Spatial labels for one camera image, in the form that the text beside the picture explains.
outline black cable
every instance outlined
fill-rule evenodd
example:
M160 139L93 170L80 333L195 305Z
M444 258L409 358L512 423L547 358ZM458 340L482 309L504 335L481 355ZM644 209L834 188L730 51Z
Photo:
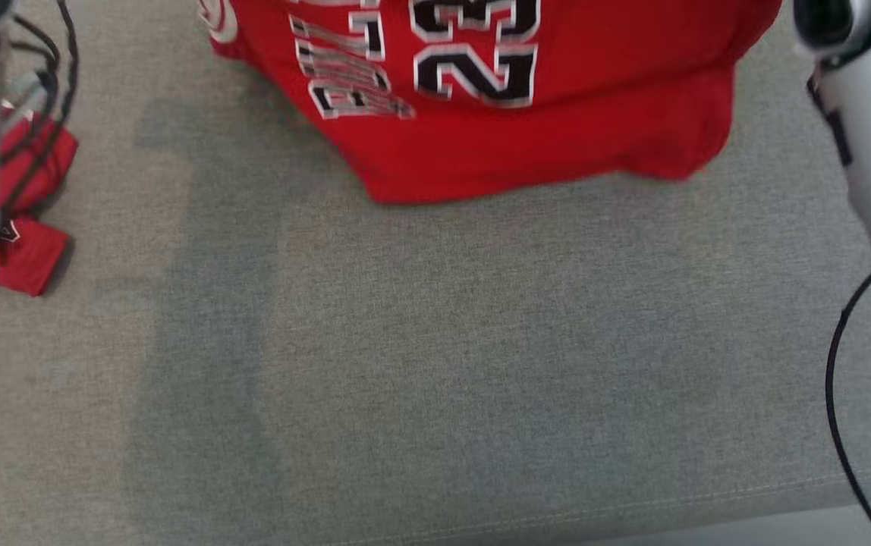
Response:
M61 118L55 122L51 133L48 135L44 148L41 149L41 153L38 153L34 158L34 162L30 168L27 169L27 173L25 173L22 179L20 179L20 182L18 182L17 186L14 187L10 196L8 196L8 199L5 200L5 204L1 207L1 218L3 221L6 220L6 218L10 218L10 213L13 210L14 205L17 204L20 196L22 196L24 191L27 189L27 186L29 186L30 181L33 180L37 171L44 166L44 163L47 162L48 158L50 158L51 152L54 151L55 146L58 144L58 138L61 136L62 129L64 129L65 124L68 123L68 115L71 114L71 107L74 104L75 93L78 91L78 35L75 34L74 21L71 20L71 14L68 13L68 4L65 3L65 0L56 0L56 2L58 4L58 10L61 11L61 19L64 21L65 29L67 29L68 32L68 56L71 58L71 64L68 65L68 90L65 91L64 98L62 98L61 101Z
M55 41L51 39L51 36L48 36L47 32L41 30L41 28L36 24L33 24L33 22L26 20L26 18L23 18L20 15L14 15L14 22L25 28L27 32L32 33L34 38L37 38L42 42L42 44L44 44L44 46L46 46L46 48L48 48L48 51L50 51L51 55L54 56L55 61L58 64L61 64L61 51L58 49L58 45L55 44Z
M20 142L13 145L8 151L1 153L1 166L7 165L11 160L17 158L21 152L25 151L36 141L41 131L44 130L45 125L47 125L47 120L50 119L52 111L55 110L55 105L58 103L58 66L60 66L60 60L55 58L48 49L27 44L27 42L12 42L11 46L16 51L36 53L36 55L41 55L45 59L47 67L43 71L38 71L37 77L41 82L41 86L44 87L46 96L43 108L41 108L41 111L38 111L38 115L32 120L30 130L27 131L24 138L20 139Z
M14 15L14 21L27 32L34 35L34 38L37 38L41 44L46 46L48 52L50 52L50 55L45 56L48 63L46 72L37 73L37 77L40 78L45 93L47 93L47 98L44 103L44 109L40 112L40 115L37 115L37 117L34 118L30 125L30 130L27 131L24 138L20 139L20 142L13 146L13 148L0 155L1 166L7 165L11 160L17 158L19 153L25 151L28 146L32 145L38 135L41 134L41 131L43 131L44 126L47 125L47 120L51 117L55 104L58 102L58 69L61 68L61 51L58 49L58 45L55 44L55 41L47 32L41 30L41 28L36 24L33 24L33 22L26 20L25 17ZM23 49L24 51L38 53L41 52L40 49L34 48L33 45L25 45L23 42L14 42L12 45L14 49Z
M863 495L863 490L861 490L857 477L854 476L854 470L851 468L851 461L847 458L847 452L844 449L844 442L841 441L841 429L837 426L837 410L834 408L834 370L835 367L837 367L837 350L839 346L841 346L841 339L844 338L844 329L846 328L847 321L851 319L851 313L853 313L854 307L857 306L857 302L860 301L863 293L865 293L870 285L871 273L866 277L866 279L863 279L861 286L854 291L851 301L847 302L847 306L844 307L844 311L841 313L841 319L837 322L837 329L834 331L834 339L830 342L830 355L827 356L826 388L827 422L830 424L830 435L831 438L834 439L834 447L837 448L837 457L841 460L841 466L844 467L844 474L847 477L847 481L851 484L854 496L857 497L857 502L860 502L861 508L863 508L866 518L870 519L871 524L870 502L866 499L865 495Z

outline red fabric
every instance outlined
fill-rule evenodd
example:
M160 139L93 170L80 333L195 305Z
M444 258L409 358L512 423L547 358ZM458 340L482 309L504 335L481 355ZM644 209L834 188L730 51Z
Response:
M39 297L47 290L68 235L34 221L16 218L0 238L0 287Z
M426 34L431 28L418 17L413 31L416 5L452 28L451 38ZM470 10L462 24L466 13L452 5ZM532 11L516 14L528 6L539 9L537 28L502 37L506 25L533 19ZM216 51L275 80L373 198L420 203L620 169L690 176L723 148L734 63L772 24L780 0L202 0L200 7ZM384 52L364 52L372 34L361 21L376 14ZM307 45L329 53L314 70L299 52ZM507 91L511 81L493 73L495 55L532 58L532 98L504 104L478 89L474 96L451 62L439 65L451 98L427 93L436 86L418 83L418 75L436 72L418 61L445 61L447 52L477 58L490 73L485 82ZM334 102L350 111L323 114L315 89L325 86L344 87ZM380 108L368 115L363 105Z
M20 179L27 173L44 150L55 125L44 121L40 135L23 152L15 156L0 170L0 206L5 203ZM3 152L22 142L30 131L30 120L22 120L1 142ZM12 211L16 218L6 221L0 233L0 287L27 293L33 297L43 295L54 274L58 260L68 244L68 236L27 217L27 209L51 196L71 168L78 141L69 132L58 135L58 141L47 162L37 170L29 186L20 194Z
M55 129L55 125L50 120L44 121L44 124L44 128L34 139L34 142L19 153L16 158L13 158L11 162L2 166L0 170L0 206L8 199L14 187L20 183L20 178L27 173L27 169L30 169L34 158L44 150L48 138ZM27 131L30 131L30 121L22 120L2 139L1 150L6 152L18 145L20 140L27 135ZM47 162L34 174L30 184L20 194L20 199L12 212L14 214L24 213L28 208L34 207L44 198L51 196L61 186L61 181L64 180L65 174L71 168L77 151L78 141L71 133L62 129L51 158L48 158Z

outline gray fabric surface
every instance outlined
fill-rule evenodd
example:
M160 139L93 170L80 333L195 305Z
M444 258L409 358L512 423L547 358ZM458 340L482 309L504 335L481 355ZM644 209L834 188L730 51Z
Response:
M71 7L82 149L45 221L76 245L49 297L0 291L0 545L535 544L852 501L821 390L871 256L787 21L691 184L381 208L195 2ZM871 293L838 380L871 497Z

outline red jersey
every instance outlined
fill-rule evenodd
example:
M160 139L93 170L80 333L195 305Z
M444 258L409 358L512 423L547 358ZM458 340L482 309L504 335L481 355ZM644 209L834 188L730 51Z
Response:
M369 194L433 202L723 148L734 65L780 0L200 0Z

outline basketball jersey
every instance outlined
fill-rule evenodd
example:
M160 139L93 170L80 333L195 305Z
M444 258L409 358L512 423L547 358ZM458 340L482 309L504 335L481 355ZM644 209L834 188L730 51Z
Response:
M723 148L734 66L780 0L200 0L372 198L425 203Z

